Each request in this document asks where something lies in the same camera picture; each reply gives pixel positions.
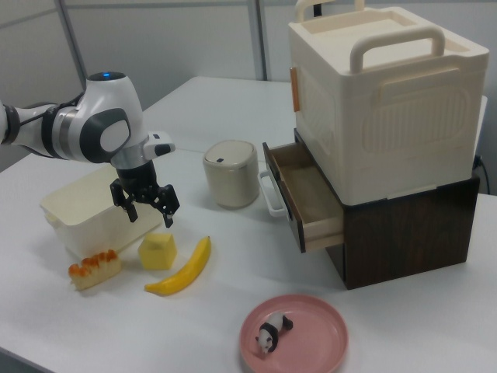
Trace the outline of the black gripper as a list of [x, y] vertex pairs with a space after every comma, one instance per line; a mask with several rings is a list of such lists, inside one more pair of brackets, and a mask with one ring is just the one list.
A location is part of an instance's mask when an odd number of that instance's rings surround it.
[[171, 184], [158, 186], [152, 161], [132, 169], [118, 169], [117, 175], [109, 186], [113, 204], [127, 213], [131, 223], [138, 218], [133, 198], [151, 199], [150, 205], [162, 214], [165, 227], [172, 226], [180, 203]]

